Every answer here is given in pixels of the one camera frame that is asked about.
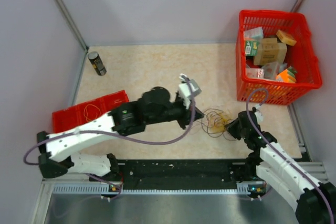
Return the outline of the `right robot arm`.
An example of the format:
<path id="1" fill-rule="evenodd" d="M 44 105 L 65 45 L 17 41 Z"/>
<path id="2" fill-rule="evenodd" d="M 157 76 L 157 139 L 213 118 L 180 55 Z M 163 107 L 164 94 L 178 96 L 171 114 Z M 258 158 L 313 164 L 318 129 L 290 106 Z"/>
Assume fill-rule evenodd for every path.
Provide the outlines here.
<path id="1" fill-rule="evenodd" d="M 304 170 L 259 125 L 259 111 L 242 111 L 225 125 L 235 139 L 252 151 L 243 167 L 234 173 L 236 180 L 261 179 L 293 209 L 299 223 L 335 223 L 335 185 L 323 183 Z"/>

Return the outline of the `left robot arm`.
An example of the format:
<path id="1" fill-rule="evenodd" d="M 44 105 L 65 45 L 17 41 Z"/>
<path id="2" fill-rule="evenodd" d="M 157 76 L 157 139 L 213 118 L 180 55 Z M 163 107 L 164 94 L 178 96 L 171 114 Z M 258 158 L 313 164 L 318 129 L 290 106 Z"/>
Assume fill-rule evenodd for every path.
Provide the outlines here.
<path id="1" fill-rule="evenodd" d="M 114 180 L 119 174 L 113 154 L 94 156 L 80 151 L 98 143 L 144 132 L 147 125 L 176 121 L 182 129 L 204 114 L 192 106 L 192 98 L 201 93 L 194 84 L 181 83 L 174 102 L 163 87 L 154 87 L 136 101 L 124 103 L 99 118 L 71 130 L 37 134 L 40 144 L 38 166 L 43 178 L 56 178 L 67 173 L 93 174 Z"/>

